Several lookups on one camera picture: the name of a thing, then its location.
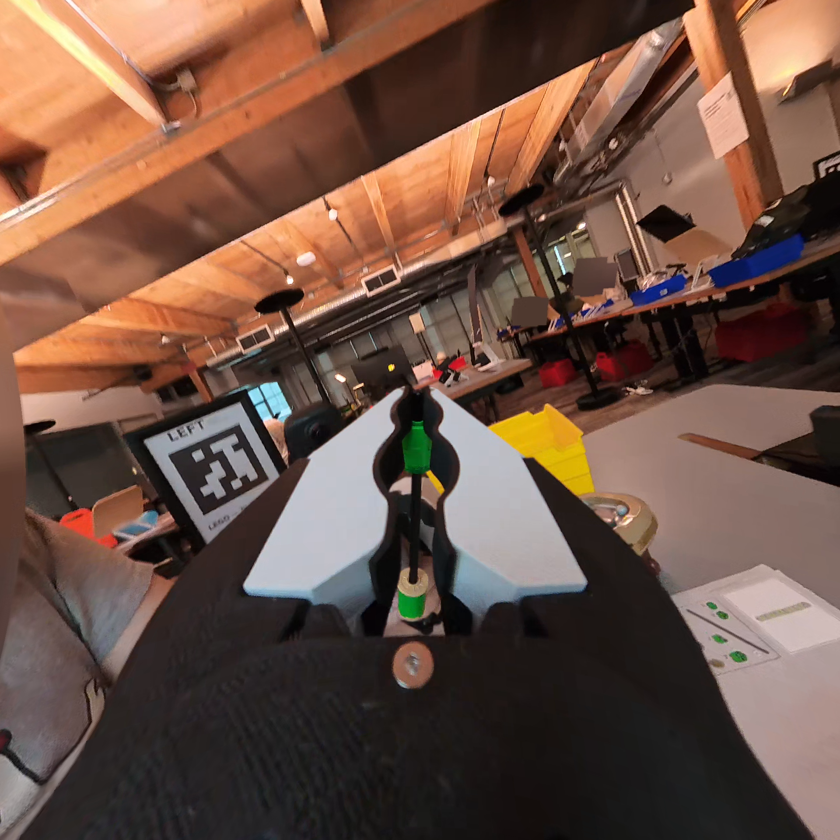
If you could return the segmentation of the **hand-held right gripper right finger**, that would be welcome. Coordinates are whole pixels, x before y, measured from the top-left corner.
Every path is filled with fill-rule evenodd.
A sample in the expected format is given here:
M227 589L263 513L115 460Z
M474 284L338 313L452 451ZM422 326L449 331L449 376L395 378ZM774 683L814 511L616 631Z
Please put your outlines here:
M434 577L444 618L484 618L531 596L582 593L587 580L524 458L441 391L426 389L437 438Z

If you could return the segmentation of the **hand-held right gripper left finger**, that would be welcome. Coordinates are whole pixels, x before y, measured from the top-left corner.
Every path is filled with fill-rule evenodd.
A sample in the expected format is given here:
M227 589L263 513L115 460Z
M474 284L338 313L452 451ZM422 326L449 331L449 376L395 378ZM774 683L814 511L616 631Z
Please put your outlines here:
M308 459L245 579L248 595L392 603L401 567L392 487L405 471L410 391L393 391Z

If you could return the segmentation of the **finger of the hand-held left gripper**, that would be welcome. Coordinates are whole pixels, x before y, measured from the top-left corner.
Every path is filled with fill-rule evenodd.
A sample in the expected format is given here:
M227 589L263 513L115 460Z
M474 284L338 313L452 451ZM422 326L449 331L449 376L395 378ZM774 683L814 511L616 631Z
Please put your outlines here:
M409 539L411 526L411 484L408 476L402 476L390 488L395 497L398 516L397 523L400 533ZM421 524L419 527L419 549L421 553L431 555L434 546L436 530L436 511L438 504L438 488L431 477L424 476L421 485Z

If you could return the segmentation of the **black rod with green bricks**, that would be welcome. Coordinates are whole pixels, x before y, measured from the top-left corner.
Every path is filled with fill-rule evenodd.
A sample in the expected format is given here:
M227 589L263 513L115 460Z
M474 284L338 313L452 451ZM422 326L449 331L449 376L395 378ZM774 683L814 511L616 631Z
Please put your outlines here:
M423 514L423 479L431 467L432 440L424 425L424 396L412 393L411 425L402 440L404 470L411 479L408 508L408 565L397 582L397 611L409 623L420 621L425 614L428 589L427 573L420 568L421 524Z

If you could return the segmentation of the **yellow plastic bin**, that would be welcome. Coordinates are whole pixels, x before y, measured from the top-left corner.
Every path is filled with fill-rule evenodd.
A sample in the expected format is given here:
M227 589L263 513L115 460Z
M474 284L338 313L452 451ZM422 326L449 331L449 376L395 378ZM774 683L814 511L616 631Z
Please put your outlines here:
M554 406L520 413L490 425L489 430L522 457L535 459L576 496L594 492L583 433Z

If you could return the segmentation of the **dark computer monitor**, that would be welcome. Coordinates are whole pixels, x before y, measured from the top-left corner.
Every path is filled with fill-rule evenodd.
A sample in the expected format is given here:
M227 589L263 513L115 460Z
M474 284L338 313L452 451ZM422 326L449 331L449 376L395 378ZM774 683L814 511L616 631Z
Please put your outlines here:
M397 344L383 348L351 363L351 370L358 383L366 389L385 389L387 392L405 384L414 385L417 378L404 348Z

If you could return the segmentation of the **tall black floor lamp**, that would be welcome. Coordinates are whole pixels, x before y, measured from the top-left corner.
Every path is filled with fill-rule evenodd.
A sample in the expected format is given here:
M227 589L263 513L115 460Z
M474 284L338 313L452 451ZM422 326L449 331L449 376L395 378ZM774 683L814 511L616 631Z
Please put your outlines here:
M284 319L287 325L287 329L291 336L291 339L297 347L297 350L301 354L306 366L308 367L311 378L313 379L318 389L318 392L320 393L322 401L333 405L330 393L326 388L325 384L323 383L315 363L312 361L309 352L307 351L303 341L301 340L298 328L296 327L291 316L290 309L297 306L298 303L300 303L304 297L305 293L303 289L296 287L287 287L275 291L259 299L257 303L255 303L254 309L261 316L273 313L279 313L280 315L282 315L282 318Z

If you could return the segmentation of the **person's grey sweatshirt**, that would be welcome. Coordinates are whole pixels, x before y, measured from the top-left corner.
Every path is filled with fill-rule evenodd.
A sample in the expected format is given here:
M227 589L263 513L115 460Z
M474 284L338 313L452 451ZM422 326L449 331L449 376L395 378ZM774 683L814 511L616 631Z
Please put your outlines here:
M2 838L67 776L174 582L25 510L1 662Z

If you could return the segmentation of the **small blue plastic bin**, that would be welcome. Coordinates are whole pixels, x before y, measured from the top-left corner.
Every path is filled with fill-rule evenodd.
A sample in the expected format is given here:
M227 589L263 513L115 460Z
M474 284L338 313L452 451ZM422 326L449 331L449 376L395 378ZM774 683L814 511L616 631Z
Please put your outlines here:
M687 282L686 275L681 271L672 275L656 272L646 276L642 286L629 294L629 299L636 308L653 305L682 293Z

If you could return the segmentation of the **white instruction booklet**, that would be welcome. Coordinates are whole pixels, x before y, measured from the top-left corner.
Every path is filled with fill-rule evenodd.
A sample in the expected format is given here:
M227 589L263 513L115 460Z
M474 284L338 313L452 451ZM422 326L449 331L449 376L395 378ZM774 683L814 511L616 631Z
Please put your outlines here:
M787 658L838 653L838 610L764 564L671 599L719 679Z

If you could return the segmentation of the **long wooden work table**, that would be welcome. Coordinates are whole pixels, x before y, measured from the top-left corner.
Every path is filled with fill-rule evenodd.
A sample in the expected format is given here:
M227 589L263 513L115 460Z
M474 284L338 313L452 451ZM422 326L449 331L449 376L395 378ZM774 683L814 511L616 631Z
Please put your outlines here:
M760 276L755 276L743 279L740 282L733 282L728 286L716 285L714 279L711 277L704 284L695 287L694 283L689 283L683 290L661 297L656 301L651 301L642 306L632 306L620 311L615 310L615 306L602 306L590 311L587 317L576 317L571 321L571 327L576 331L593 329L596 324L602 322L611 322L617 319L630 319L640 317L650 312L664 311L666 318L677 317L681 318L686 315L685 310L694 305L703 303L719 303L724 297L730 299L732 295L741 290L753 292L758 288L765 287L768 284L784 284L795 273L810 269L813 266L822 266L831 261L838 259L839 253L839 234L834 233L831 236L814 239L804 245L803 251L797 260L794 260L783 266L777 266L772 270L763 273Z

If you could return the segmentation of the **large red plastic bin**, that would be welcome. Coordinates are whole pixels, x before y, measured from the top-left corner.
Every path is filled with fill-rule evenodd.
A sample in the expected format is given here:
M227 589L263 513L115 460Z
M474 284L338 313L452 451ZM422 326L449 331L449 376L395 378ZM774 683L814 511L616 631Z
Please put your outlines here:
M801 309L775 302L740 318L720 322L715 331L717 351L727 361L761 361L803 343L810 325Z

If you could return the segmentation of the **large blue plastic bin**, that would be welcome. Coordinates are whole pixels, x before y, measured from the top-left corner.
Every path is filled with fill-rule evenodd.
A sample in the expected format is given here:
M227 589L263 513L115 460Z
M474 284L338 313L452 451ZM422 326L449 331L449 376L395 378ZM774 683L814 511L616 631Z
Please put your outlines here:
M710 268L707 273L715 287L730 287L794 263L802 257L804 246L802 235L795 234L750 256Z

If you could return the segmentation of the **silver ceiling duct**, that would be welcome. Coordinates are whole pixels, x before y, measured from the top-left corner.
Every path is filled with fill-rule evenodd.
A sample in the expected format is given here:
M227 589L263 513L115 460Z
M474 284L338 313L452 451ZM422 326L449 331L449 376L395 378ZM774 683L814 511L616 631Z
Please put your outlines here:
M437 264L420 260L408 267L401 281L383 287L373 295L357 287L309 311L303 311L300 304L292 309L291 320L304 345L320 351L464 287L469 271L487 262L489 257L488 253L478 250ZM232 339L223 350L210 354L202 366L212 371L222 370L242 359L271 353L275 346L293 346L287 321L278 312L247 324L245 332L267 333L268 340L261 345L247 340L243 350L238 341Z

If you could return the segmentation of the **wooden post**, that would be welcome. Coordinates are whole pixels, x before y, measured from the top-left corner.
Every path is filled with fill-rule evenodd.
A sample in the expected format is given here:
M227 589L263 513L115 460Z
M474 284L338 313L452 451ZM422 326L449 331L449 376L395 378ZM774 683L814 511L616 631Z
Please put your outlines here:
M698 1L684 15L684 28L704 96L700 111L722 102L721 87L730 80L743 116L745 137L731 144L722 159L745 231L764 209L784 193L758 90L739 31L737 12L743 2Z

